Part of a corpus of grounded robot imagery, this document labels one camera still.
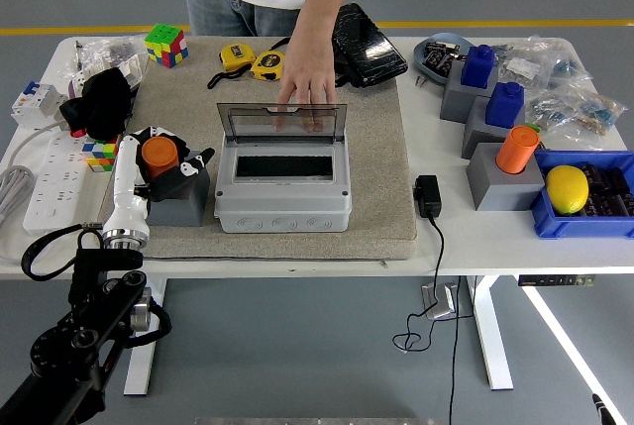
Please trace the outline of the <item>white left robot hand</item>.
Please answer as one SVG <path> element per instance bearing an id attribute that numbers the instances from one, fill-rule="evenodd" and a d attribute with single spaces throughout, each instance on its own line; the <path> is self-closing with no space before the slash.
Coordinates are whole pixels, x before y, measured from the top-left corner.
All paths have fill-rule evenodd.
<path id="1" fill-rule="evenodd" d="M 103 233 L 110 244 L 142 244 L 151 226 L 202 225 L 215 150 L 191 151 L 166 129 L 148 127 L 120 143 L 113 183 L 114 210 Z"/>

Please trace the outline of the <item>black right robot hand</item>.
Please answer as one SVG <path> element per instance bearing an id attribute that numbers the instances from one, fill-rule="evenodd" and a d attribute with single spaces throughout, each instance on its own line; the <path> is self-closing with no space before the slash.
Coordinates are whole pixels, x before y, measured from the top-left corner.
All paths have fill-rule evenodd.
<path id="1" fill-rule="evenodd" d="M 601 425 L 615 425 L 614 418 L 612 417 L 610 411 L 605 405 L 604 401 L 600 398 L 600 396 L 596 393 L 591 395 L 593 404 L 597 411 L 599 422 Z"/>

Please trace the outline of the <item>person's left hand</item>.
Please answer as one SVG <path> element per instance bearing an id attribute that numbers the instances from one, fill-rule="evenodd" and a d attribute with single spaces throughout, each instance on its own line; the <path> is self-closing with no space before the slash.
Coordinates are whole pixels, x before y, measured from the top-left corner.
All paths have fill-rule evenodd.
<path id="1" fill-rule="evenodd" d="M 276 103 L 321 105 L 336 101 L 332 44 L 292 39 L 285 53 Z"/>

